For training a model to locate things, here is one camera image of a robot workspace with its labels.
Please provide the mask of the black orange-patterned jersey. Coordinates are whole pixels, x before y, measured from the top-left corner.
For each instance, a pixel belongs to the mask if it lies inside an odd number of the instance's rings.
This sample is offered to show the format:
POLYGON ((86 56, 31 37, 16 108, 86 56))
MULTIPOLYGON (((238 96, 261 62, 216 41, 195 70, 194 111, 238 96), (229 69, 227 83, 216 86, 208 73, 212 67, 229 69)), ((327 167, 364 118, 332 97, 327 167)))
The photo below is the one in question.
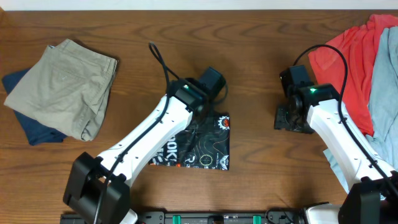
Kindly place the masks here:
POLYGON ((149 164, 153 166, 229 169, 229 113, 212 112, 204 121, 193 121, 170 138, 149 164))

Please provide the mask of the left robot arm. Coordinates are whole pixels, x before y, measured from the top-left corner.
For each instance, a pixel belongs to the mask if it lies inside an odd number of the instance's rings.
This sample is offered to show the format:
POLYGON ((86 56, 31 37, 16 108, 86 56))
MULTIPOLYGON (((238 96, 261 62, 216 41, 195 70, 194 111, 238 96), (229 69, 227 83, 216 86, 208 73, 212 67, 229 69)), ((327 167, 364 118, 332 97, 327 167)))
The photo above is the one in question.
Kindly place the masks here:
POLYGON ((85 223, 137 223, 139 217, 130 206, 130 188, 137 176, 192 119, 206 116, 225 85, 224 76, 211 67, 199 79, 169 82, 153 112, 125 138, 97 157, 84 152, 75 159, 64 204, 85 223))

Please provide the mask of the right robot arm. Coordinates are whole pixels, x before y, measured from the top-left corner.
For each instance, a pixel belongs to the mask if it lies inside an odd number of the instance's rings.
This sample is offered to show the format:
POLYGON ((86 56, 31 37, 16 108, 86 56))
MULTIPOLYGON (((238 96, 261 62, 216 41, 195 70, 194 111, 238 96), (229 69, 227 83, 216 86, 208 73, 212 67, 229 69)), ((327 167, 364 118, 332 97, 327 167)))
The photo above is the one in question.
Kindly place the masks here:
POLYGON ((277 108, 274 129, 317 133, 348 185, 342 205, 304 208, 297 223, 397 223, 397 171, 370 146, 333 85, 315 85, 303 65, 279 75, 288 102, 277 108))

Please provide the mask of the light blue t-shirt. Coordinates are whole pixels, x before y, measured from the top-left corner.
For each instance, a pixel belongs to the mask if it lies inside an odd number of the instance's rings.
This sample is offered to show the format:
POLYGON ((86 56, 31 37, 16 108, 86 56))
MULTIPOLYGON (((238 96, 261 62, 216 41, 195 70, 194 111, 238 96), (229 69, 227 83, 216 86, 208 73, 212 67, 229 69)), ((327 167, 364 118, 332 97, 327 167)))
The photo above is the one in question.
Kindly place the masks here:
POLYGON ((327 154, 352 189, 361 178, 379 180, 397 170, 397 28, 384 29, 373 69, 370 112, 373 137, 361 134, 344 103, 335 99, 310 107, 307 120, 328 146, 327 154))

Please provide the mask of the red t-shirt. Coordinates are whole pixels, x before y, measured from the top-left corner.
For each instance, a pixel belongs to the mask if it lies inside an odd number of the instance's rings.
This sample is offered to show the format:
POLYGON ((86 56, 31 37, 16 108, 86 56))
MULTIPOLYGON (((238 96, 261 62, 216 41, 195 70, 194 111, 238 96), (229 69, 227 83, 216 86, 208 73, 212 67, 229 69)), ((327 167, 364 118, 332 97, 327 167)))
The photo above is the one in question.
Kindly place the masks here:
MULTIPOLYGON (((373 135, 374 128, 368 109, 374 62, 381 34, 385 28, 395 27, 397 17, 373 14, 365 25, 355 26, 327 42, 337 48, 348 64, 343 102, 363 134, 373 135)), ((310 65, 319 84, 331 83, 340 91, 345 76, 341 57, 332 49, 320 47, 308 54, 310 65)))

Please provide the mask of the folded khaki trousers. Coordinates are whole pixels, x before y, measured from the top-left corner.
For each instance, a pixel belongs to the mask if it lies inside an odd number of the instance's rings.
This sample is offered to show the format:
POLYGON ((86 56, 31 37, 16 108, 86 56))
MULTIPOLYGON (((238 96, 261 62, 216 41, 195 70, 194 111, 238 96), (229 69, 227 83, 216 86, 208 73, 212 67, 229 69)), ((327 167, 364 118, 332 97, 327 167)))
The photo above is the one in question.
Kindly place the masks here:
POLYGON ((66 39, 47 46, 4 105, 81 141, 103 124, 118 61, 66 39))

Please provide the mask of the folded navy blue garment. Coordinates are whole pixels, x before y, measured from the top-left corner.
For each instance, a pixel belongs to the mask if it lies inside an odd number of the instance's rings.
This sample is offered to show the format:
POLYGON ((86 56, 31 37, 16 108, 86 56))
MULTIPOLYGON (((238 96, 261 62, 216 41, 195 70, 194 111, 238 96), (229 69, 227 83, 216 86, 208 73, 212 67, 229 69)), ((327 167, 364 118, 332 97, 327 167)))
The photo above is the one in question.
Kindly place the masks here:
MULTIPOLYGON (((29 69, 21 70, 8 74, 2 78, 3 87, 8 95, 28 71, 29 69)), ((67 135, 61 133, 60 131, 40 124, 38 121, 29 118, 15 110, 14 114, 24 130, 27 140, 31 146, 36 146, 46 142, 63 142, 63 140, 67 137, 67 135)))

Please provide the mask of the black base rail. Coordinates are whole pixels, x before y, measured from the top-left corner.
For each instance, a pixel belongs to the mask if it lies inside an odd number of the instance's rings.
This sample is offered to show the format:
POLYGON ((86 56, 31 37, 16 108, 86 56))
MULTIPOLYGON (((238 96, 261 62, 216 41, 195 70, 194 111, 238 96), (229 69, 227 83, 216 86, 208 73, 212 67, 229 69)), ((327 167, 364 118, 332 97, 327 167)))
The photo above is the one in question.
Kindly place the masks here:
POLYGON ((128 211, 123 223, 137 224, 306 224, 300 210, 273 208, 263 213, 169 213, 128 211))

